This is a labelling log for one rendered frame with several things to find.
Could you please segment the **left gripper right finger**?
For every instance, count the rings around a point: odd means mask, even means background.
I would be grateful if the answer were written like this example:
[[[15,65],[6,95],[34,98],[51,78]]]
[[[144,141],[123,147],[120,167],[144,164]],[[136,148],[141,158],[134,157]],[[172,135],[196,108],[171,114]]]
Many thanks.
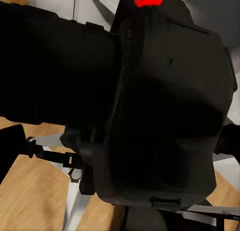
[[[224,142],[240,164],[240,125],[228,124]]]

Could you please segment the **digital camera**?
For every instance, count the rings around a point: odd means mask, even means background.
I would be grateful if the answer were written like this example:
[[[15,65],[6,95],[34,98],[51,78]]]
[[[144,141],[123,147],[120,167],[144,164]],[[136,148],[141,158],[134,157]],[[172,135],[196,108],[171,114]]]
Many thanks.
[[[110,31],[0,0],[0,117],[91,129],[101,200],[187,211],[217,188],[230,53],[182,0],[120,0]]]

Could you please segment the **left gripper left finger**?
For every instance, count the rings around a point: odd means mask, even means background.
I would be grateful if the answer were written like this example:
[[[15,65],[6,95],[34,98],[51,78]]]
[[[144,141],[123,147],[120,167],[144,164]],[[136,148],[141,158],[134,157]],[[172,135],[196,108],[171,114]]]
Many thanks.
[[[26,144],[22,124],[0,129],[0,183]]]

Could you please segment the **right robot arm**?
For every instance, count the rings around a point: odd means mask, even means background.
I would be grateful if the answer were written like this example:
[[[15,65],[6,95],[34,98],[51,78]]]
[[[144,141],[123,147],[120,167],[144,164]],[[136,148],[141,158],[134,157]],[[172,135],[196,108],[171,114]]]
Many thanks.
[[[222,127],[220,136],[218,138],[217,144],[215,146],[213,155],[219,155],[220,153],[225,154],[225,155],[232,155],[233,153],[230,151],[230,149],[228,148],[228,146],[226,145],[224,138],[225,138],[225,133],[227,130],[227,125],[224,125]]]

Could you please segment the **camera tripod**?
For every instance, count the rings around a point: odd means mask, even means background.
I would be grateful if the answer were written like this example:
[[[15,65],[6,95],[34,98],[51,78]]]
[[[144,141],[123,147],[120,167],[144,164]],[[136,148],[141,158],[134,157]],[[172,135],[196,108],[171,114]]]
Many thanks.
[[[95,194],[93,179],[92,129],[76,131],[65,126],[64,132],[40,137],[27,137],[20,155],[47,160],[69,179],[62,231],[75,231]],[[49,147],[66,147],[72,152],[54,152]],[[71,164],[70,162],[71,159]]]

